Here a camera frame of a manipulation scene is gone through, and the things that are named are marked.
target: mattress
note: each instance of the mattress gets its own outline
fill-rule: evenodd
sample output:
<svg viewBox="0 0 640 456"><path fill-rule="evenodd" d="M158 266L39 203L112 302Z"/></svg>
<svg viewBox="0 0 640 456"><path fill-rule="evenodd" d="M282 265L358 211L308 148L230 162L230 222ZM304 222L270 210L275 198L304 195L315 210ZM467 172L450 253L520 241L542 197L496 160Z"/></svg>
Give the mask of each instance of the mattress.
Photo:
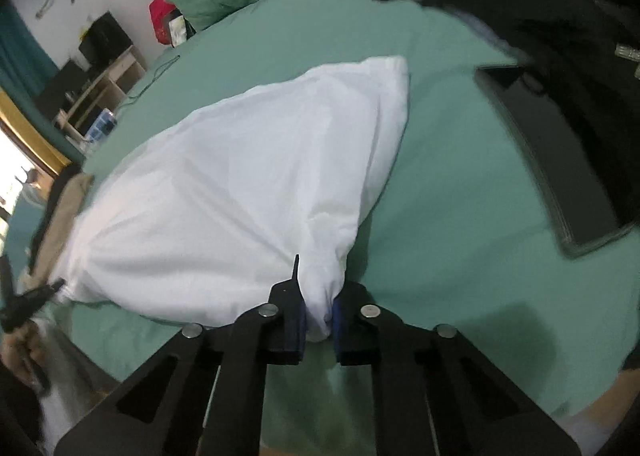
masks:
<svg viewBox="0 0 640 456"><path fill-rule="evenodd" d="M640 234L562 254L532 173L473 80L478 65L514 61L449 14L409 1L261 0L159 58L84 169L98 185L199 107L381 55L408 61L409 119L347 278L409 324L456 325L549 414L577 412L636 342ZM113 304L49 312L117 379L178 328ZM262 437L296 454L374 454L370 401L366 368L338 368L330 341L311 344L301 366L270 368Z"/></svg>

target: wooden desk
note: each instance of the wooden desk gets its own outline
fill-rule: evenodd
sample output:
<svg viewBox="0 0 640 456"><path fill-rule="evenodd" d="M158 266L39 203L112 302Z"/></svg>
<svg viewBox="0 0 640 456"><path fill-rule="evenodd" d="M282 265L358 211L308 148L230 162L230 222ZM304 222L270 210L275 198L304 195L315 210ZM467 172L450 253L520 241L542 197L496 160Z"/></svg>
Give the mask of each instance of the wooden desk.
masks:
<svg viewBox="0 0 640 456"><path fill-rule="evenodd" d="M69 122L69 119L78 111L82 111L76 126L82 125L91 110L98 104L115 112L116 107L124 100L129 90L145 73L146 70L136 57L135 48L130 46L91 83L68 112L63 110L58 112L56 121L73 138L76 142L75 145L82 150L80 145L84 141L84 136Z"/></svg>

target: beige cloth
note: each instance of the beige cloth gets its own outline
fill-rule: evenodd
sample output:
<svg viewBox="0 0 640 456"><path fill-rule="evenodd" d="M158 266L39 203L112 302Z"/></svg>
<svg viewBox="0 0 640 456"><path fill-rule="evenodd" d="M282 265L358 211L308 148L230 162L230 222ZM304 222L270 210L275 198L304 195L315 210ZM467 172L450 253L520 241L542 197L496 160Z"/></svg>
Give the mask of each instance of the beige cloth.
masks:
<svg viewBox="0 0 640 456"><path fill-rule="evenodd" d="M93 180L92 175L81 172L66 184L40 244L31 277L24 281L27 290L46 284L65 248L74 220Z"/></svg>

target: teal curtain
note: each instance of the teal curtain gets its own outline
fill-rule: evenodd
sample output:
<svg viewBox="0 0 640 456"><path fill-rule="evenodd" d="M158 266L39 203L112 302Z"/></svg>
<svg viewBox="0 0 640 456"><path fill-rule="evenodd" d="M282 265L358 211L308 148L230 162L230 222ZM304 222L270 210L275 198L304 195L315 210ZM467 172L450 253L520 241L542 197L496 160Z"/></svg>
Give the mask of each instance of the teal curtain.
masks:
<svg viewBox="0 0 640 456"><path fill-rule="evenodd" d="M33 98L58 72L11 3L0 8L0 86L24 117L49 143L73 162L81 153L37 109Z"/></svg>

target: cord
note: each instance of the cord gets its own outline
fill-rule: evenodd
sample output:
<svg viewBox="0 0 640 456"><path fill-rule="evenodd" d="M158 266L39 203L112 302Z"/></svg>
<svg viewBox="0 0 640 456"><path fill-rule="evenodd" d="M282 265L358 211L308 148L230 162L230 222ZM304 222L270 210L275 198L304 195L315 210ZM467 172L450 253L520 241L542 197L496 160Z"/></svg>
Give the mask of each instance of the cord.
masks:
<svg viewBox="0 0 640 456"><path fill-rule="evenodd" d="M138 99L145 94L145 92L171 67L173 66L178 59L180 58L179 55L176 55L175 57L169 59L167 62L161 64L158 66L158 68L156 68L156 71L154 72L154 76L151 79L151 82L149 84L147 84L144 88L142 88L142 90L140 91L140 93L136 94L136 95L128 95L127 98L125 100L128 100L127 102L123 102L121 105L118 106L118 110L121 110L122 108L125 108L126 106L130 106L132 104L134 104L135 102L138 101Z"/></svg>

